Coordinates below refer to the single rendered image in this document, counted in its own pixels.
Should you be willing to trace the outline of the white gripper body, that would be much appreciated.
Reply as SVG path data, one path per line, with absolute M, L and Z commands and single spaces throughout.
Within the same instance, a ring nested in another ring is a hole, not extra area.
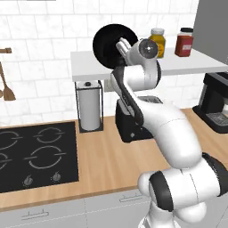
M 121 37 L 119 39 L 119 41 L 116 43 L 116 47 L 119 51 L 119 53 L 122 55 L 122 56 L 127 56 L 128 52 L 130 51 L 131 49 L 131 45 L 129 44 L 129 42 Z

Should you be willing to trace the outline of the yellow jar with white lid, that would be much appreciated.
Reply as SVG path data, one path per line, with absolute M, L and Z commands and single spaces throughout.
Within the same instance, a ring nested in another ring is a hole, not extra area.
M 154 41 L 159 49 L 158 57 L 162 58 L 165 52 L 166 39 L 164 38 L 165 30 L 162 28 L 153 28 L 151 30 L 150 39 Z

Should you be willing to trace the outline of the black paper towel holder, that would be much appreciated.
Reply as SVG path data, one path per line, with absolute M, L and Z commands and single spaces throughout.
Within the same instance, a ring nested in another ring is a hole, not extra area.
M 100 90 L 100 126 L 92 131 L 86 131 L 81 127 L 81 120 L 80 120 L 80 113 L 79 113 L 79 101 L 78 101 L 78 86 L 85 85 L 85 86 L 92 86 L 96 89 Z M 75 83 L 75 91 L 76 91 L 76 101 L 77 101 L 77 118 L 78 118 L 78 128 L 80 133 L 89 133 L 89 132 L 97 132 L 103 130 L 103 88 L 102 83 L 100 80 L 95 81 L 85 81 L 85 82 L 76 82 Z

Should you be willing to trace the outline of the red jar with black lid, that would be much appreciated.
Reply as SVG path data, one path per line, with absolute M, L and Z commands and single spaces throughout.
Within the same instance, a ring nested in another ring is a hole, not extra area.
M 190 56 L 193 43 L 192 33 L 192 28 L 181 28 L 180 33 L 177 35 L 175 55 L 179 57 Z

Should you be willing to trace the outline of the white paper towel roll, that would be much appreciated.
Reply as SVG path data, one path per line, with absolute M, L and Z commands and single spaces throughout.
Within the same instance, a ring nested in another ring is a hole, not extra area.
M 81 127 L 95 130 L 100 126 L 100 90 L 91 85 L 79 85 L 78 89 Z

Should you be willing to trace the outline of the black toaster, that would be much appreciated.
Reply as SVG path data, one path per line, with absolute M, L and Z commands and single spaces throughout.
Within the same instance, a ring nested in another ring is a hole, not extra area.
M 124 143 L 153 138 L 153 135 L 145 127 L 136 125 L 134 118 L 120 99 L 117 100 L 115 121 Z

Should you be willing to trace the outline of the black coffee machine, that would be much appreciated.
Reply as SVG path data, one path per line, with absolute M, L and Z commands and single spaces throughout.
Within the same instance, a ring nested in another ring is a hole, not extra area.
M 206 73 L 193 111 L 215 132 L 228 134 L 228 72 Z

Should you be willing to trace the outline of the wooden hanging spatula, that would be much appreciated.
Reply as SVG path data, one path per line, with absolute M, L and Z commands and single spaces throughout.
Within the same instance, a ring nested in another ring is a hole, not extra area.
M 15 101 L 16 97 L 13 93 L 13 91 L 8 87 L 6 84 L 5 78 L 4 78 L 4 71 L 2 67 L 2 63 L 0 62 L 0 76 L 2 78 L 2 81 L 4 83 L 4 90 L 3 90 L 3 97 L 5 101 Z

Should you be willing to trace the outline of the black hob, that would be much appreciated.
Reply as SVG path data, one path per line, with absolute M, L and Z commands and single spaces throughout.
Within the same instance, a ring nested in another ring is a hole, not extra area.
M 52 181 L 58 172 L 61 180 Z M 30 175 L 33 182 L 24 185 Z M 0 193 L 78 180 L 76 126 L 73 121 L 0 129 Z

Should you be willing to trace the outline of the grey drawer front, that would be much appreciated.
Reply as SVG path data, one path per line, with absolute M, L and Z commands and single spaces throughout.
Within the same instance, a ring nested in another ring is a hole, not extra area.
M 150 199 L 123 202 L 119 199 L 138 190 L 121 191 L 85 199 L 85 211 L 88 228 L 138 228 L 146 216 Z
M 49 216 L 21 221 L 28 212 L 35 214 L 42 210 L 48 211 Z M 74 199 L 0 212 L 0 228 L 87 228 L 85 201 Z

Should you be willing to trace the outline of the white wall shelf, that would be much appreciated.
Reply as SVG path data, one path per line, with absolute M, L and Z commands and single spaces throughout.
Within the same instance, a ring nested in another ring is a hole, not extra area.
M 71 52 L 72 81 L 104 80 L 110 78 L 111 70 L 102 66 L 93 51 Z M 174 48 L 167 48 L 159 59 L 163 76 L 223 72 L 228 65 L 215 60 L 204 53 L 192 49 L 189 57 L 178 57 Z

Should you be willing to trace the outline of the grey wall cabinet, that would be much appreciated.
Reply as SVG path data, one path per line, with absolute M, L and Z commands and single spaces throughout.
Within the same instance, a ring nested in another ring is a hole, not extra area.
M 228 65 L 228 0 L 199 0 L 193 48 Z

